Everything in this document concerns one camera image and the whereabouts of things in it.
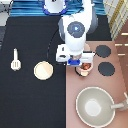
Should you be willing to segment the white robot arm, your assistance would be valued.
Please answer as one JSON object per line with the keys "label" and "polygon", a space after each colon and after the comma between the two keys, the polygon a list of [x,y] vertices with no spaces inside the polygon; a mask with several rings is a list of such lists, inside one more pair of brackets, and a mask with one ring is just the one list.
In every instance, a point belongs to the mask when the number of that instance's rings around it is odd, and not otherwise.
{"label": "white robot arm", "polygon": [[57,47],[56,61],[71,66],[91,63],[94,52],[86,52],[86,35],[95,31],[98,18],[92,0],[82,0],[84,10],[64,15],[58,22],[59,34],[64,44]]}

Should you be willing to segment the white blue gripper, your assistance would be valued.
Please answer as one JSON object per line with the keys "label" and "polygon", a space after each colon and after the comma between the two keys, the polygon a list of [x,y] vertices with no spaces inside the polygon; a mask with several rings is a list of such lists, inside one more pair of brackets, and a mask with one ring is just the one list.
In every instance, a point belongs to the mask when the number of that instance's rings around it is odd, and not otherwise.
{"label": "white blue gripper", "polygon": [[71,56],[68,59],[68,64],[70,66],[79,66],[79,65],[81,65],[80,57],[79,56]]}

